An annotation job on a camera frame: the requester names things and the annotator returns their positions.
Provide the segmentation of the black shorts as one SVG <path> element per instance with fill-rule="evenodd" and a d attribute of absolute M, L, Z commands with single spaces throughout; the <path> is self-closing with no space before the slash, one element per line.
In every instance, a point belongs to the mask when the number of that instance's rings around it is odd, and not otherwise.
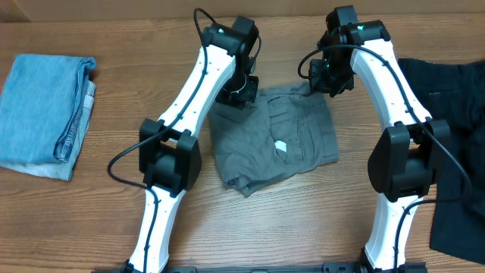
<path fill-rule="evenodd" d="M 471 179 L 471 196 L 462 193 L 462 173 L 449 159 L 437 184 L 430 247 L 441 253 L 484 262 L 484 62 L 434 64 L 401 58 L 398 64 L 419 102 L 437 120 L 446 120 L 448 150 Z"/>

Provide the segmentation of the grey shorts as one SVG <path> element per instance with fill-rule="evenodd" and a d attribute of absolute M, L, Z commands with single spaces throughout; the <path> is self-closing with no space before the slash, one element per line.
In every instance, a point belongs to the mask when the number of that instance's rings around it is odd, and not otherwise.
<path fill-rule="evenodd" d="M 244 196 L 339 160 L 330 110 L 306 82 L 260 89 L 253 103 L 214 103 L 211 143 L 224 187 Z"/>

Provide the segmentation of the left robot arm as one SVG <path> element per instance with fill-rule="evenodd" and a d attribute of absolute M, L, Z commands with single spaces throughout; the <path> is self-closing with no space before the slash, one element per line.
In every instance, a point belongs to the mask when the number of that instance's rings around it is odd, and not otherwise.
<path fill-rule="evenodd" d="M 213 22 L 199 35 L 199 56 L 180 93 L 158 120 L 139 129 L 145 209 L 125 272 L 166 269 L 177 210 L 202 168 L 199 134 L 210 108 L 215 102 L 241 108 L 258 91 L 251 50 L 261 38 L 253 20 L 239 16 L 230 27 Z"/>

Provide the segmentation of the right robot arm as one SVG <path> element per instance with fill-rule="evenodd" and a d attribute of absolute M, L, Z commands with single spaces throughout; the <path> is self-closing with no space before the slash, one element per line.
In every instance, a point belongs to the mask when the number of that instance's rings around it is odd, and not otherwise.
<path fill-rule="evenodd" d="M 335 96 L 359 77 L 380 119 L 382 134 L 368 159 L 377 192 L 372 232 L 357 262 L 326 262 L 325 272 L 426 272 L 406 262 L 405 245 L 418 206 L 440 180 L 449 126 L 436 121 L 411 91 L 380 20 L 360 22 L 351 5 L 326 17 L 317 43 L 321 58 L 308 69 L 311 90 Z"/>

